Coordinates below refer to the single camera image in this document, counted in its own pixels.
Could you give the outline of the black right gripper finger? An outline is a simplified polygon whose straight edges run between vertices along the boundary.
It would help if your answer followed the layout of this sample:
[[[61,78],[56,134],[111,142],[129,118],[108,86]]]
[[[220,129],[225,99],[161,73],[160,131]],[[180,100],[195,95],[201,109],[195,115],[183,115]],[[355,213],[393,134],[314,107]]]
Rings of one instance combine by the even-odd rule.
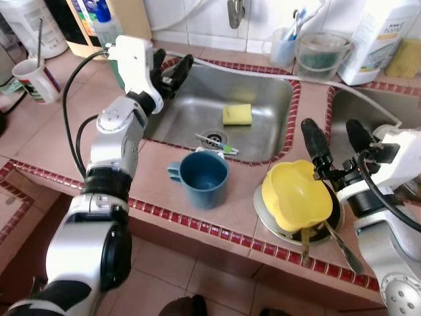
[[[329,143],[324,131],[313,118],[301,121],[301,132],[305,139],[307,153],[312,159],[317,180],[333,178],[333,157],[329,151]]]
[[[375,156],[376,148],[373,148],[371,144],[377,142],[376,138],[360,121],[350,118],[350,120],[346,121],[345,128],[349,137],[349,143],[352,150],[354,150],[354,157]]]

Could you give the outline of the yellow dish sponge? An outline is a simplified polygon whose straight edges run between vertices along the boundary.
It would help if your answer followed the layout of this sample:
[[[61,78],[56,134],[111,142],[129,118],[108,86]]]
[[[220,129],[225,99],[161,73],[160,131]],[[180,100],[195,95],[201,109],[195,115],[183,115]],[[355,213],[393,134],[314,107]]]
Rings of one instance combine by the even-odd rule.
[[[235,103],[235,105],[227,105],[222,110],[223,126],[250,126],[252,123],[253,115],[250,103]]]

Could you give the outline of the green paper packet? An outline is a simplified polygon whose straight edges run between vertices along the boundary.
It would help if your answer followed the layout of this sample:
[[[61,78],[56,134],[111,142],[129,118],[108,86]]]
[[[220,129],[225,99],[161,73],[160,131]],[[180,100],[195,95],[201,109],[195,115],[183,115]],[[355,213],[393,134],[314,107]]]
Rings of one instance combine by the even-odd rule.
[[[0,86],[0,93],[4,95],[9,95],[13,93],[17,93],[18,90],[21,90],[23,88],[23,85],[18,81],[17,78],[10,78],[6,84],[3,86]]]

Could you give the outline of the clear toothbrush cup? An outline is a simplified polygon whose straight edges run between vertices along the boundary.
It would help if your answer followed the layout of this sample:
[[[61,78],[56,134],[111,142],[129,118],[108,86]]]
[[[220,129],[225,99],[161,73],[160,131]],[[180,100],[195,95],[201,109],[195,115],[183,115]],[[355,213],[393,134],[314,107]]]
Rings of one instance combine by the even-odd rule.
[[[290,67],[295,59],[295,44],[297,42],[291,38],[291,28],[280,28],[274,30],[261,48],[271,65]]]

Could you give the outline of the white plastic jar green lid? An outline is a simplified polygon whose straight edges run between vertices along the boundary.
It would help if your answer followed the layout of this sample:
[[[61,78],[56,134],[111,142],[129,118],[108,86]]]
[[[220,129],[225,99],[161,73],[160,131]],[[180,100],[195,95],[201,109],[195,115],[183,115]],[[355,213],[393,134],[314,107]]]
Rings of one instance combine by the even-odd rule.
[[[37,52],[39,18],[44,21],[41,57],[51,59],[68,49],[65,37],[45,0],[0,0],[0,15],[31,57],[35,57]]]

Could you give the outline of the blue plastic mug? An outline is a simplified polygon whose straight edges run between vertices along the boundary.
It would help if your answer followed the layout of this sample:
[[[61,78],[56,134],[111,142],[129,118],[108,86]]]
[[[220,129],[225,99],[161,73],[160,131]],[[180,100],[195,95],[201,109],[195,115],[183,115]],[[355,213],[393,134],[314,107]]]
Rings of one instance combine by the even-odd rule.
[[[213,151],[193,151],[166,167],[171,180],[186,188],[193,207],[212,209],[222,205],[229,179],[228,162]]]

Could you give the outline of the thin metal stirring spoon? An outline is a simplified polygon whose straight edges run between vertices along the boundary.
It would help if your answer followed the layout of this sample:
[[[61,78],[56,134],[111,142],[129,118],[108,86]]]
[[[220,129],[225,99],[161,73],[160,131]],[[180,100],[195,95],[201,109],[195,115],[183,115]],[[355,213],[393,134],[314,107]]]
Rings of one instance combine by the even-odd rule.
[[[44,27],[44,21],[43,21],[42,18],[39,18],[38,41],[36,43],[36,45],[37,45],[36,66],[42,65],[41,50],[42,50],[42,46],[43,46],[43,42],[42,42],[43,27]]]

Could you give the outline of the stainless steel sink basin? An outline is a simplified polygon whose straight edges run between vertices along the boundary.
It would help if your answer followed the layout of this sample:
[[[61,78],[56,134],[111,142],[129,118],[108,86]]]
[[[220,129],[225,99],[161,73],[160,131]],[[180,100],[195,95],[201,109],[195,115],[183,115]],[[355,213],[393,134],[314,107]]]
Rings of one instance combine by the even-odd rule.
[[[150,118],[144,136],[189,149],[206,147],[209,143],[202,138],[210,138],[237,149],[233,160],[273,163],[291,149],[300,96],[298,81],[267,73],[235,73],[197,60],[175,98]],[[223,123],[224,109],[234,105],[250,105],[251,124]]]
[[[373,90],[372,88],[360,88],[358,91],[370,97],[387,112],[397,117],[397,120],[402,122],[402,128],[421,129],[421,97]],[[394,126],[396,124],[394,118],[388,117],[379,109],[373,108],[369,102],[364,101],[361,97],[346,90],[341,90],[341,88],[334,95],[331,111],[329,151],[334,159],[334,167],[338,169],[342,168],[342,162],[351,159],[354,154],[354,148],[350,145],[345,127],[347,120],[360,121],[362,126],[371,133],[383,124],[393,124]]]

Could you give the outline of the white detergent bottle yellow cap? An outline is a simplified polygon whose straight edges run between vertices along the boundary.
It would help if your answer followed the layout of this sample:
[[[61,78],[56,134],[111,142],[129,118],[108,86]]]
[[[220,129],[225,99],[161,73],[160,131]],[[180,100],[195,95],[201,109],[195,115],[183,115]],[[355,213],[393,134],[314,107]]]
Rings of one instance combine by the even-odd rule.
[[[419,0],[366,0],[352,50],[337,70],[349,86],[375,80],[416,22]]]

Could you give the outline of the green soap bottle blue cap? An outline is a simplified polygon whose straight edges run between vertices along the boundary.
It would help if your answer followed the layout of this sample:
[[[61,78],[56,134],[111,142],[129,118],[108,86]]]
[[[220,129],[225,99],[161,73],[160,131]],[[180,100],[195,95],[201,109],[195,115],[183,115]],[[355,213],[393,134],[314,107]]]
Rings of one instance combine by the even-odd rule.
[[[106,0],[89,0],[88,9],[94,14],[94,31],[103,48],[115,45],[116,39],[124,34],[120,23],[112,15]]]

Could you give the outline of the yellow scouring pad block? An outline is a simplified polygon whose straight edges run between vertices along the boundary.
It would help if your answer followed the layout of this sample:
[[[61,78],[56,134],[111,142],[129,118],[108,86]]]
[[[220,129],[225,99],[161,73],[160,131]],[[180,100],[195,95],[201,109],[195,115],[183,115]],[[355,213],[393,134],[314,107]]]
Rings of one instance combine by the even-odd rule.
[[[414,78],[421,64],[421,39],[405,38],[385,69],[385,75],[397,78]]]

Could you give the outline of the thin white plastic stick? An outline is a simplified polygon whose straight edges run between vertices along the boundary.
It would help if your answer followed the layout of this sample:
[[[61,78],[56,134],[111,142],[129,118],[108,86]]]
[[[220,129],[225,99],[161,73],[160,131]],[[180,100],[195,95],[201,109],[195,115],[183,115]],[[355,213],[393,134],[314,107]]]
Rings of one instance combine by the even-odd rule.
[[[196,134],[195,137],[199,140],[199,143],[206,148],[210,149],[224,149],[224,142],[219,135],[211,134],[210,136],[203,136]]]

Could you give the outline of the steel wall tap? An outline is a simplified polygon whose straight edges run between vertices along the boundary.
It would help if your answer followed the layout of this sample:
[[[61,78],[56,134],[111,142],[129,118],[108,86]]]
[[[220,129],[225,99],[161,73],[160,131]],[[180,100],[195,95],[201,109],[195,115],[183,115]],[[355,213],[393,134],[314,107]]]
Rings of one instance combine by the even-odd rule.
[[[245,18],[245,0],[228,0],[226,4],[228,4],[229,27],[235,30]]]

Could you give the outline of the yellow plastic bowl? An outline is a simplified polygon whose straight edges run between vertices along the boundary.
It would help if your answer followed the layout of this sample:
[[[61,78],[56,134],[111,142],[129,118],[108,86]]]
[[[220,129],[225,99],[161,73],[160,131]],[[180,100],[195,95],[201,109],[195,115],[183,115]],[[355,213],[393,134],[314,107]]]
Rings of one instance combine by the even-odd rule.
[[[313,163],[303,159],[276,163],[268,170],[258,193],[270,222],[293,232],[329,219],[334,210],[331,190],[314,175]]]

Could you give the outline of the stainless steel bowl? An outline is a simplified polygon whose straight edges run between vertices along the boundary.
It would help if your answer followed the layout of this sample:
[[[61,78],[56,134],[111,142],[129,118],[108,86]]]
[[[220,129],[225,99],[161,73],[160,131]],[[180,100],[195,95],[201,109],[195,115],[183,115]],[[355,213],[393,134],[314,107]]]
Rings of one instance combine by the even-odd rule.
[[[339,229],[343,224],[343,220],[345,220],[343,208],[341,207],[339,200],[336,198],[335,193],[330,188],[329,184],[326,184],[324,181],[322,181],[322,184],[331,196],[333,202],[333,211],[330,217],[328,217],[328,219],[325,220],[325,222],[315,225],[310,229],[310,237],[308,240],[310,245],[318,245],[333,238],[331,232],[328,232],[328,229],[325,228],[325,223],[331,226],[331,228],[334,229],[336,232],[339,232]],[[253,196],[253,203],[255,203],[255,211],[262,225],[264,225],[268,229],[268,231],[271,232],[271,234],[295,245],[303,244],[303,236],[301,235],[300,230],[297,232],[285,231],[277,225],[276,220],[274,220],[274,217],[270,214],[270,211],[268,210],[267,205],[264,202],[264,196],[262,196],[262,184],[259,184],[257,189],[255,190],[255,195]]]

